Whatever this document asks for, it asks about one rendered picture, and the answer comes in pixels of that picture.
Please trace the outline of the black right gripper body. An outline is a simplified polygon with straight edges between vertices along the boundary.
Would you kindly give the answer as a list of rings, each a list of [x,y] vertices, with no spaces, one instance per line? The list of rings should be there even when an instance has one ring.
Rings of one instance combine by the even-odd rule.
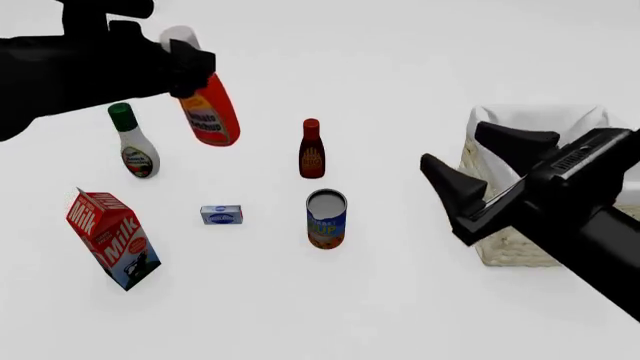
[[[513,227],[529,239],[576,230],[612,206],[640,162],[640,129],[595,128],[553,152],[453,233],[466,245]]]

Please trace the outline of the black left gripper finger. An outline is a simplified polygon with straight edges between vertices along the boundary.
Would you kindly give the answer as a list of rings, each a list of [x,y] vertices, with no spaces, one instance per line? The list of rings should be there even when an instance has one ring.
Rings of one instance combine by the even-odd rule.
[[[216,72],[216,55],[197,50],[186,41],[170,40],[171,57],[175,65],[171,71],[170,95],[174,98],[190,98],[197,90],[208,86],[209,78]]]

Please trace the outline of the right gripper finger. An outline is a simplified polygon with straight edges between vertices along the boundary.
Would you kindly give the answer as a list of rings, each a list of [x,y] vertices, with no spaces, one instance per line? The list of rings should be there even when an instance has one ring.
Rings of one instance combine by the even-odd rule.
[[[554,131],[527,131],[491,122],[479,122],[475,140],[523,177],[558,150],[560,134]]]
[[[431,154],[424,154],[420,170],[436,191],[452,226],[484,209],[487,182],[449,167]]]

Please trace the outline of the white salad dressing bottle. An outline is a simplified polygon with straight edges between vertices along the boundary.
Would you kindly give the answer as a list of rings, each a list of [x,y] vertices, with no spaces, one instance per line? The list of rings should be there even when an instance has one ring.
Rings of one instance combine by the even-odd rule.
[[[160,170],[157,150],[141,131],[132,107],[126,102],[112,104],[108,114],[120,137],[123,164],[138,179],[151,179]]]

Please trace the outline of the small blue butter box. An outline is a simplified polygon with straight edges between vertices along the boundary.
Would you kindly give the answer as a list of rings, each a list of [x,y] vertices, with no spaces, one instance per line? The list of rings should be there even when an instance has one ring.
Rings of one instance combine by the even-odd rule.
[[[200,215],[207,225],[242,224],[244,218],[240,205],[202,206]]]

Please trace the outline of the pale wicker basket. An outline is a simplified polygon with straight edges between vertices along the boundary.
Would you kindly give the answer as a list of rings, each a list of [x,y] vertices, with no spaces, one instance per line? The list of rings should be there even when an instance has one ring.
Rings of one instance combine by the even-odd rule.
[[[594,105],[594,104],[542,104]],[[475,244],[480,260],[486,266],[559,266],[549,254],[519,233],[507,227]]]

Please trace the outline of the blue orange soup can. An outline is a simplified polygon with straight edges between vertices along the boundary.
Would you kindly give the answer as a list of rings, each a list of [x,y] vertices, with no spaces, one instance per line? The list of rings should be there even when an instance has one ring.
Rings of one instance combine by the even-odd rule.
[[[324,188],[306,200],[307,236],[316,248],[337,248],[344,241],[347,200],[343,194]]]

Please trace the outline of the dark red sauce bottle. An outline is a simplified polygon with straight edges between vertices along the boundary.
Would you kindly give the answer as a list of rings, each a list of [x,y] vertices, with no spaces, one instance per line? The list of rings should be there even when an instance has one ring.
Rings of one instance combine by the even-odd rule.
[[[326,169],[325,149],[320,137],[317,119],[305,119],[303,138],[299,149],[299,173],[305,179],[319,179]]]

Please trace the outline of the white cloth basket liner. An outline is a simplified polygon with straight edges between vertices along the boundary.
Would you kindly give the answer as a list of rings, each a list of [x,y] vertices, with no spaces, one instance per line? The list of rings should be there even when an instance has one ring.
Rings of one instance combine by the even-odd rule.
[[[520,179],[504,161],[475,140],[479,122],[527,131],[554,131],[559,145],[577,140],[593,128],[630,126],[598,105],[483,105],[471,110],[459,170],[488,182],[485,197],[504,191]]]

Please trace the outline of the red milk carton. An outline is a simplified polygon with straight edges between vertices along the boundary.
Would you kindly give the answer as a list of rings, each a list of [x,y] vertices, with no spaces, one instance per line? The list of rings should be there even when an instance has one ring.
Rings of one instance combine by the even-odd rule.
[[[123,290],[161,265],[135,212],[112,194],[78,191],[66,220]]]

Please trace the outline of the red tomato ketchup bottle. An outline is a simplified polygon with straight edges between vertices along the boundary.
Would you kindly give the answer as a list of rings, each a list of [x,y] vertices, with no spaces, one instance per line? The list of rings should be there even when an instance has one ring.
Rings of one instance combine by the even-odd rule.
[[[231,146],[240,136],[233,104],[216,72],[204,88],[179,99],[195,137],[210,146]]]

